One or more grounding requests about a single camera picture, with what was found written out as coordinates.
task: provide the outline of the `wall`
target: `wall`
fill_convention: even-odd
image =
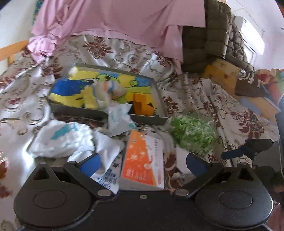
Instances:
[[[0,48],[30,38],[37,0],[11,0],[0,10]],[[0,62],[0,74],[7,61]]]
[[[275,0],[227,0],[234,15],[245,17],[265,42],[263,55],[253,63],[255,69],[284,68],[284,18]]]

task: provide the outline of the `orange box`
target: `orange box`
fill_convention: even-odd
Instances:
[[[132,130],[122,166],[119,189],[152,191],[163,188],[163,142]]]

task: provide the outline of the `white air conditioner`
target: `white air conditioner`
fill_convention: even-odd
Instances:
[[[238,27],[245,45],[257,55],[263,55],[265,44],[263,39],[253,25],[246,19],[240,16],[235,17],[235,24]]]

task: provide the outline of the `bed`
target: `bed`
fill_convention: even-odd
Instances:
[[[94,35],[71,36],[54,57],[38,64],[28,49],[0,77],[0,227],[16,230],[18,223],[13,211],[17,192],[40,162],[51,166],[58,160],[33,159],[27,147],[38,130],[51,118],[65,122],[85,123],[92,129],[101,121],[70,115],[53,115],[47,95],[56,79],[62,77],[74,63],[86,63],[130,71],[151,77],[159,86],[170,116],[188,110],[214,120],[217,139],[214,148],[204,157],[207,162],[218,161],[225,166],[252,161],[242,156],[232,161],[222,160],[223,151],[238,148],[248,138],[279,139],[277,126],[255,115],[210,79],[187,73],[178,75],[170,58],[163,57],[146,45]],[[161,139],[164,143],[165,189],[173,191],[185,183],[177,178],[175,143],[165,127],[138,125],[139,131]],[[127,134],[119,137],[127,140]]]

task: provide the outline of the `bag of green vegetables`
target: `bag of green vegetables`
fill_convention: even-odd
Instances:
[[[211,151],[216,139],[209,123],[189,114],[172,117],[170,133],[181,148],[202,157]]]

